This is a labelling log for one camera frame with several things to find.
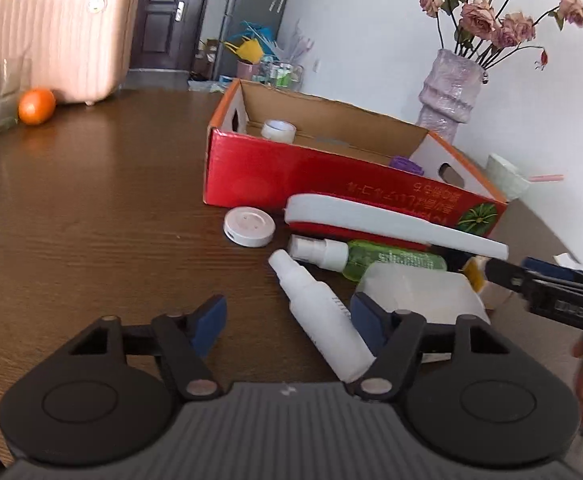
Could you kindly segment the translucent plastic container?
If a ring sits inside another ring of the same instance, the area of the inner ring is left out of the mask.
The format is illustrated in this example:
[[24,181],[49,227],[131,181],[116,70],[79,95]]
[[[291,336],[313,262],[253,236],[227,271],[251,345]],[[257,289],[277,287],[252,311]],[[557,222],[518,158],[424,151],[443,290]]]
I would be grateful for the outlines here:
[[408,310],[431,324],[453,325],[461,315],[489,321],[482,300],[459,273],[375,262],[357,284],[356,292],[364,292],[387,312]]

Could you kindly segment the clear tape roll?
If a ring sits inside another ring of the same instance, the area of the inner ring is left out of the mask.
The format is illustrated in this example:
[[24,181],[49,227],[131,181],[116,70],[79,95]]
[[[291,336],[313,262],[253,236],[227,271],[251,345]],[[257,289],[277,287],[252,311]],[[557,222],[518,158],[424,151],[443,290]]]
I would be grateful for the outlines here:
[[261,136],[272,142],[293,144],[297,128],[290,122],[284,120],[268,119],[261,128]]

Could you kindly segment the pale green bowl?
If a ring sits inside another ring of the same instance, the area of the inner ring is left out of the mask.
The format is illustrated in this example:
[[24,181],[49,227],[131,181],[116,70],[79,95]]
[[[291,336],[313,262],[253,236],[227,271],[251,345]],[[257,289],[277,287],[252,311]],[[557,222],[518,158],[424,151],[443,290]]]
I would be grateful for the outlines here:
[[531,185],[516,166],[497,154],[488,156],[485,173],[509,202],[518,200]]

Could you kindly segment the pink mini suitcase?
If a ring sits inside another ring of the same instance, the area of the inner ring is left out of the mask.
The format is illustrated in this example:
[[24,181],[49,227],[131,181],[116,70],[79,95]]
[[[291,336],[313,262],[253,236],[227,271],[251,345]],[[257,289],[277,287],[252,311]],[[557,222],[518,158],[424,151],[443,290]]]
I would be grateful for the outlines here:
[[126,78],[139,0],[0,0],[0,63],[25,60],[34,88],[93,104]]

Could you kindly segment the pink spoon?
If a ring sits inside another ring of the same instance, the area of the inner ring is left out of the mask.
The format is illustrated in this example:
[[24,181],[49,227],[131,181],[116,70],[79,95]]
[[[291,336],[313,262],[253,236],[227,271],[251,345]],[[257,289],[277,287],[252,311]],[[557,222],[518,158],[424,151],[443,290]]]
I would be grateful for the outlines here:
[[565,180],[563,174],[545,174],[544,176],[534,176],[527,177],[530,183],[551,183],[551,182],[561,182]]

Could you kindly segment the white spray bottle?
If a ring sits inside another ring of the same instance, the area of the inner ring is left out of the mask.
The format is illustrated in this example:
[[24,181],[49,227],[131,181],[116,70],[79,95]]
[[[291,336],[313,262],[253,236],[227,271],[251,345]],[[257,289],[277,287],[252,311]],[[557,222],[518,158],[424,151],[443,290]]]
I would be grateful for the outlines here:
[[373,364],[369,351],[354,328],[349,310],[331,287],[316,281],[284,249],[273,252],[269,264],[290,300],[290,312],[314,347],[341,382],[351,384]]

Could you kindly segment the dark brown door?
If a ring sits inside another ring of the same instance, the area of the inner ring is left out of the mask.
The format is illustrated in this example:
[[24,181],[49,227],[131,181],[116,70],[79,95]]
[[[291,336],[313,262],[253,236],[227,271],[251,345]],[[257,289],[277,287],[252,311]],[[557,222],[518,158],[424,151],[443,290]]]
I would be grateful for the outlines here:
[[139,0],[132,41],[133,70],[190,70],[206,3],[207,0]]

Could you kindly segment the yellow blue bags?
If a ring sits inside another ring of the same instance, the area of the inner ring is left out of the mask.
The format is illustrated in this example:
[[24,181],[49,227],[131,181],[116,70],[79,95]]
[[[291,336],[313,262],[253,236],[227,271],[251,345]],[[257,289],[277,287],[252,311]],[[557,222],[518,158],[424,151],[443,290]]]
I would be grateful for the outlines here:
[[240,61],[250,64],[258,64],[267,56],[278,57],[274,51],[276,44],[270,27],[247,21],[244,21],[242,26],[240,32],[222,41],[226,50]]

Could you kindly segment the clear drinking glass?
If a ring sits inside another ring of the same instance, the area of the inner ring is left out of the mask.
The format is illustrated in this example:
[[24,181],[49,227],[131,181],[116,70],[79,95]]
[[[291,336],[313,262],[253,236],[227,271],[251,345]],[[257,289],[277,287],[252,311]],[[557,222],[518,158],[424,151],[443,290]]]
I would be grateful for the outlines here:
[[4,58],[0,62],[0,131],[18,123],[18,102],[30,87],[31,62],[28,58]]

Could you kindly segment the white round disc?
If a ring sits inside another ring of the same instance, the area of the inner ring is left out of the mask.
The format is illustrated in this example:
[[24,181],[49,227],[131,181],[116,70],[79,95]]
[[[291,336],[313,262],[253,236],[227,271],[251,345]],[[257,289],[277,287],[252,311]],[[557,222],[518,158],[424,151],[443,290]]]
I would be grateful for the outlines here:
[[236,207],[223,220],[223,232],[236,245],[261,248],[274,237],[275,222],[266,212],[254,207]]

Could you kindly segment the grey refrigerator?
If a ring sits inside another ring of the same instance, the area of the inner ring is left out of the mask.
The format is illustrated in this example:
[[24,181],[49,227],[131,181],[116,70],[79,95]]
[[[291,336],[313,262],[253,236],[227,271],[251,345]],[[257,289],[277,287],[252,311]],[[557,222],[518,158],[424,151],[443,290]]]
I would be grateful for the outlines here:
[[238,47],[244,37],[260,36],[272,42],[278,36],[286,0],[228,0],[224,10],[214,78],[235,76],[237,57],[224,44]]

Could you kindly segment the green spray bottle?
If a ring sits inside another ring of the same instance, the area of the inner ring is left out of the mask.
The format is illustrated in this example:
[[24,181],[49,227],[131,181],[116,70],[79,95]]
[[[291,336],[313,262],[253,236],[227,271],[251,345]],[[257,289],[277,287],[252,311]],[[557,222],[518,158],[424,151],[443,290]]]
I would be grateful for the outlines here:
[[415,250],[387,246],[367,240],[316,240],[298,235],[290,237],[290,257],[323,270],[342,274],[349,281],[358,282],[375,262],[402,264],[428,270],[447,270],[444,258],[415,252]]

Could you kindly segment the purple textured vase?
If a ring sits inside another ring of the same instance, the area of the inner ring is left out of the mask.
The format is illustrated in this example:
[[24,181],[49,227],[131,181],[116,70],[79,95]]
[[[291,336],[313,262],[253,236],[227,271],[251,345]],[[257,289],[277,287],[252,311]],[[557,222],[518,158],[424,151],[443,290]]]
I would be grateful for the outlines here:
[[416,125],[452,144],[459,126],[470,120],[484,79],[479,64],[440,49],[418,95],[421,110]]

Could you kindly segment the red cardboard box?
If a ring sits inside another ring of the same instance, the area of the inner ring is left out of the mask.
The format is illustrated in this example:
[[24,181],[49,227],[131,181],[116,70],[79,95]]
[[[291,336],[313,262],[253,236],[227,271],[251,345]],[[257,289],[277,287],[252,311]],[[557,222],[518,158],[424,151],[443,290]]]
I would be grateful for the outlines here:
[[[293,144],[261,136],[268,119],[297,128]],[[389,166],[395,156],[420,177]],[[437,133],[350,104],[237,80],[208,124],[203,201],[282,210],[290,196],[326,194],[487,236],[504,195]]]

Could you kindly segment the purple round lid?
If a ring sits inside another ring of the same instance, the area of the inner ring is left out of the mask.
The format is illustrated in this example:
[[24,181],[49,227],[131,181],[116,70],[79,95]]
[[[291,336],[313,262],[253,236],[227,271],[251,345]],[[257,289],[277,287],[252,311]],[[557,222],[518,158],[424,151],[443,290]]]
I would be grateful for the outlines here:
[[395,156],[390,159],[389,166],[393,169],[410,172],[410,174],[416,174],[417,176],[422,176],[424,174],[424,169],[421,168],[416,162],[413,162],[410,158],[403,156]]

